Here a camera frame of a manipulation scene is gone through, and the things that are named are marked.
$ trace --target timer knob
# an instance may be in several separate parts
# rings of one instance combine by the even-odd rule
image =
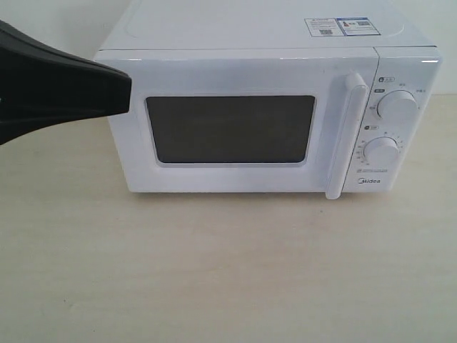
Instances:
[[[396,141],[392,138],[381,137],[365,145],[363,155],[370,164],[388,166],[397,160],[400,151],[398,150]]]
[[[417,112],[417,102],[408,91],[393,91],[382,98],[378,105],[378,115],[394,122],[407,121]]]

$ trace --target microwave window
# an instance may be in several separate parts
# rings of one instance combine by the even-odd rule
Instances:
[[[299,163],[306,147],[313,96],[149,97],[163,163]]]

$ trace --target black object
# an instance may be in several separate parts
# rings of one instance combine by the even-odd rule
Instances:
[[[313,96],[149,97],[162,163],[299,163]]]
[[[0,145],[47,126],[129,111],[130,77],[0,21]]]

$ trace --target brand logo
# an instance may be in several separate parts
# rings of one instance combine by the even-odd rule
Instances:
[[[381,180],[373,180],[373,179],[365,179],[364,177],[361,177],[358,180],[358,184],[380,184]]]

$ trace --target microwave oven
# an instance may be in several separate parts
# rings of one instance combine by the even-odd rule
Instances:
[[[441,55],[384,0],[134,0],[95,62],[131,80],[104,104],[132,192],[337,199],[392,188]]]

